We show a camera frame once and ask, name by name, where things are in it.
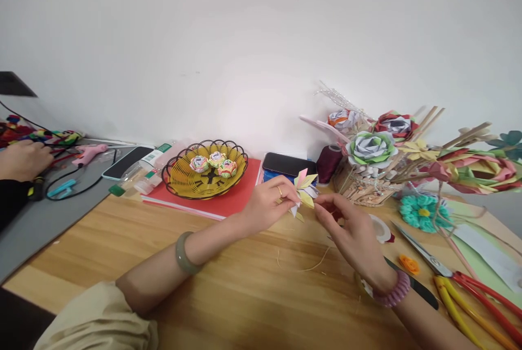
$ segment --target gray cutting mat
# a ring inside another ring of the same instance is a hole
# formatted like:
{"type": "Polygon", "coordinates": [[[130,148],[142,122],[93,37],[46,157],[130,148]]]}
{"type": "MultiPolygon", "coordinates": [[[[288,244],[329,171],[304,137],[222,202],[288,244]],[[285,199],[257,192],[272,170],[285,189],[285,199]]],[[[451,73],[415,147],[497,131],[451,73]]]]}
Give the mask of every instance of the gray cutting mat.
{"type": "MultiPolygon", "coordinates": [[[[121,154],[117,160],[130,152],[132,148],[119,150],[121,154]]],[[[71,164],[72,160],[64,160],[69,167],[49,173],[45,176],[46,180],[55,180],[60,175],[72,171],[74,169],[71,164]]],[[[76,191],[80,191],[94,183],[110,165],[111,160],[103,163],[92,162],[85,169],[56,182],[53,188],[80,176],[74,186],[76,191]]],[[[114,183],[112,180],[102,179],[89,191],[61,202],[48,199],[29,202],[0,234],[0,284],[4,283],[26,260],[81,220],[85,214],[104,200],[109,195],[109,187],[114,183]]]]}

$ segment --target hand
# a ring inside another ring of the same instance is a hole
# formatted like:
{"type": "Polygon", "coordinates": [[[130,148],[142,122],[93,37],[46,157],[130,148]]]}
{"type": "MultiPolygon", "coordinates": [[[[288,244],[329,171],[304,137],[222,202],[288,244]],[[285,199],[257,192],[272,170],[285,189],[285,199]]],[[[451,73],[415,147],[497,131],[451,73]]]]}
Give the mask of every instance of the hand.
{"type": "Polygon", "coordinates": [[[386,261],[370,216],[340,194],[319,195],[315,214],[332,236],[346,261],[378,292],[387,294],[397,284],[397,274],[386,261]],[[336,219],[343,217],[344,228],[336,219]]]}
{"type": "Polygon", "coordinates": [[[51,148],[41,142],[23,140],[0,152],[0,180],[31,182],[53,161],[51,148]]]}
{"type": "Polygon", "coordinates": [[[254,187],[243,211],[227,220],[234,221],[241,237],[252,236],[270,228],[300,201],[292,182],[285,176],[277,176],[254,187]]]}

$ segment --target pink glue gun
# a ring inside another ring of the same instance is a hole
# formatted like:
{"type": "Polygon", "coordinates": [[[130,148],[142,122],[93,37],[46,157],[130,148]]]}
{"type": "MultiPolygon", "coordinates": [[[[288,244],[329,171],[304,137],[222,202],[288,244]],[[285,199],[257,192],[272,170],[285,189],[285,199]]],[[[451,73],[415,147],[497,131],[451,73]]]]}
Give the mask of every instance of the pink glue gun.
{"type": "Polygon", "coordinates": [[[104,144],[96,146],[83,145],[78,146],[76,149],[82,152],[82,154],[80,155],[80,157],[78,157],[78,159],[74,160],[72,163],[78,166],[78,168],[82,168],[88,163],[90,163],[96,154],[105,152],[108,149],[108,146],[104,144]]]}

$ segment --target pink beaded bracelet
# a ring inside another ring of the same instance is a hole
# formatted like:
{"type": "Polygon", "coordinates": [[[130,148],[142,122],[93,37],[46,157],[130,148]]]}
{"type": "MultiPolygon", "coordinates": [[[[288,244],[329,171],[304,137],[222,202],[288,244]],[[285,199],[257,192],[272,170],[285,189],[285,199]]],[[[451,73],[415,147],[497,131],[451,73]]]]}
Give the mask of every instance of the pink beaded bracelet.
{"type": "Polygon", "coordinates": [[[379,304],[384,305],[386,308],[393,308],[399,304],[406,297],[406,294],[408,294],[408,291],[411,288],[409,275],[402,270],[397,270],[397,274],[399,276],[399,280],[397,281],[397,284],[391,293],[382,296],[374,291],[373,294],[374,300],[379,304]]]}

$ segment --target white tape roll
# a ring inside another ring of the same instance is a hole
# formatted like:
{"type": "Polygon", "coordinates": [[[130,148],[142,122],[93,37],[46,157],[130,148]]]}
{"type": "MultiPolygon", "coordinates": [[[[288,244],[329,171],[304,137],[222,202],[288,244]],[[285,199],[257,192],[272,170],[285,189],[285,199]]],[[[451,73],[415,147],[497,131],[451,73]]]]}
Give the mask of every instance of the white tape roll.
{"type": "Polygon", "coordinates": [[[370,217],[374,224],[377,241],[381,244],[384,244],[392,237],[392,231],[390,228],[388,228],[388,225],[386,225],[379,217],[376,217],[373,214],[370,214],[370,217]]]}

